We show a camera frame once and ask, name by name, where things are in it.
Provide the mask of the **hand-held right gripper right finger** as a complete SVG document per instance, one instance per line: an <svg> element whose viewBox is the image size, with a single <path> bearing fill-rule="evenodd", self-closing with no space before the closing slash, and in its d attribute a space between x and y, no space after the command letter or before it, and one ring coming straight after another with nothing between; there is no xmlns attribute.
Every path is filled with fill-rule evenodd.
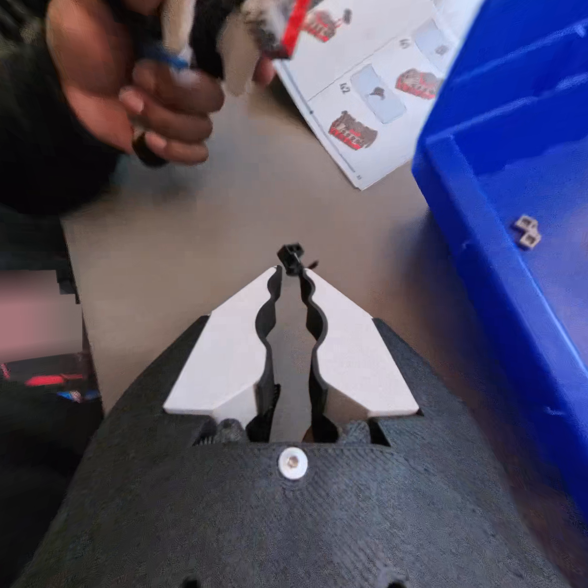
<svg viewBox="0 0 588 588"><path fill-rule="evenodd" d="M309 374L315 442L335 442L348 425L418 415L417 404L375 319L320 277L299 277L306 328L315 339Z"/></svg>

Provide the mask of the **red and grey brick model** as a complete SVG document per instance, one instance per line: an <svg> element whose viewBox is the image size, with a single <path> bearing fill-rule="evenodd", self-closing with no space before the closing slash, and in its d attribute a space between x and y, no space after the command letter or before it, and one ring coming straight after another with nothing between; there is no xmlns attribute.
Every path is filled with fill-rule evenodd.
<svg viewBox="0 0 588 588"><path fill-rule="evenodd" d="M261 52L290 59L307 13L315 1L243 1L240 14Z"/></svg>

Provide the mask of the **dark printed box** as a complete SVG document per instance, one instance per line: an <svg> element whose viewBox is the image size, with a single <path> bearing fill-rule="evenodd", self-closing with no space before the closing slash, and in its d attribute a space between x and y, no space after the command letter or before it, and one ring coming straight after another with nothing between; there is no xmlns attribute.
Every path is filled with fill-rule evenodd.
<svg viewBox="0 0 588 588"><path fill-rule="evenodd" d="M49 393L75 403L101 401L89 352L1 362L1 386Z"/></svg>

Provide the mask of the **brick instruction booklet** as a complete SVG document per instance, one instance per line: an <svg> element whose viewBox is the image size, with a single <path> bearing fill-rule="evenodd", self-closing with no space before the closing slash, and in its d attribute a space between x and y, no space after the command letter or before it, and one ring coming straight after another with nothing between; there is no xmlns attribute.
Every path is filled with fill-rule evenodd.
<svg viewBox="0 0 588 588"><path fill-rule="evenodd" d="M278 76L360 190L407 163L482 1L313 1Z"/></svg>

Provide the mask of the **person's left forearm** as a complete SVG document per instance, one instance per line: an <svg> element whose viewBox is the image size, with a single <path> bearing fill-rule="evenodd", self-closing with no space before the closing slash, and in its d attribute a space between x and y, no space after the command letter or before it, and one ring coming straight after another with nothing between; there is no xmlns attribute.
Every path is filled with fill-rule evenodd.
<svg viewBox="0 0 588 588"><path fill-rule="evenodd" d="M123 152L67 104L45 40L46 1L1 1L1 206L60 216L109 185Z"/></svg>

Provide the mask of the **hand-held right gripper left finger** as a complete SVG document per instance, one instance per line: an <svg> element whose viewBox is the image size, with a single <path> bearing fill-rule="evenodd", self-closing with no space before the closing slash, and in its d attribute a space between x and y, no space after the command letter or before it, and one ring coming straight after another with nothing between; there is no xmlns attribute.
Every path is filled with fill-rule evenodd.
<svg viewBox="0 0 588 588"><path fill-rule="evenodd" d="M232 419L268 442L280 387L268 334L276 324L282 267L273 266L214 309L164 402L171 415Z"/></svg>

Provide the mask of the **small black brick piece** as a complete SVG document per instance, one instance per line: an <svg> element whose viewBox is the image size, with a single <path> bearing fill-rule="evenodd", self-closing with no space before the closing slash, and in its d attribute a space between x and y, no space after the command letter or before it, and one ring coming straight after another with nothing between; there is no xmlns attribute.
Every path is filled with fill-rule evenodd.
<svg viewBox="0 0 588 588"><path fill-rule="evenodd" d="M305 253L299 242L283 245L277 252L277 257L282 263L288 276L301 277L305 270L313 270L319 265L319 261L313 261L309 266L302 263Z"/></svg>

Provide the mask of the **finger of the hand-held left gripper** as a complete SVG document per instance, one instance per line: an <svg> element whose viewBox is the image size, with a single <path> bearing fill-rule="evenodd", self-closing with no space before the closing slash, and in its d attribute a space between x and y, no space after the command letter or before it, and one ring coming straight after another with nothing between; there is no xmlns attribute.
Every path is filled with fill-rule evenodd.
<svg viewBox="0 0 588 588"><path fill-rule="evenodd" d="M231 13L220 33L224 86L230 95L243 95L252 82L260 50L240 13Z"/></svg>

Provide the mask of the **small grey brick piece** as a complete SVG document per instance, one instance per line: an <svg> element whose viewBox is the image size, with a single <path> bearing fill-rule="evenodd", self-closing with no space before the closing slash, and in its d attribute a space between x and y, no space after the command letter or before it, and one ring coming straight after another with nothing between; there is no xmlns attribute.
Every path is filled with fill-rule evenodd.
<svg viewBox="0 0 588 588"><path fill-rule="evenodd" d="M541 241L539 222L534 217L520 215L512 228L518 232L518 246L525 251L532 251Z"/></svg>

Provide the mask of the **person's left hand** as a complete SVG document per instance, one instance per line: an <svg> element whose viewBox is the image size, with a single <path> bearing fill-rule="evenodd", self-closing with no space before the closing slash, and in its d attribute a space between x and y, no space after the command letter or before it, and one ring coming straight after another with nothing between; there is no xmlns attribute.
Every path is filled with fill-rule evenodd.
<svg viewBox="0 0 588 588"><path fill-rule="evenodd" d="M127 26L116 22L105 1L51 1L46 27L62 91L91 135L131 154L141 126L159 158L185 165L207 160L210 115L224 103L216 79L136 62Z"/></svg>

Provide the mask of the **grey desk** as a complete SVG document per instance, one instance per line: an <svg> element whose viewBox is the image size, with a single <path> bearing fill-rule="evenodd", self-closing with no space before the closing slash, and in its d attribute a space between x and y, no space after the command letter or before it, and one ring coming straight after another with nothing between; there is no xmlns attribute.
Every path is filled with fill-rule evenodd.
<svg viewBox="0 0 588 588"><path fill-rule="evenodd" d="M587 530L558 471L537 462L410 164L353 187L279 81L227 98L209 150L196 168L123 158L113 189L63 223L105 411L196 318L300 242L464 400L521 518L569 584L587 587Z"/></svg>

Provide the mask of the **blue plastic bin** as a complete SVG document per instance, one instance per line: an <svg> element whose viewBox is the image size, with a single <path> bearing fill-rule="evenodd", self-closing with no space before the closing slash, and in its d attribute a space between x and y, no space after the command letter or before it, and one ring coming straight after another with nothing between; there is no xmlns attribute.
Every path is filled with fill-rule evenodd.
<svg viewBox="0 0 588 588"><path fill-rule="evenodd" d="M412 169L546 477L587 518L587 1L485 1Z"/></svg>

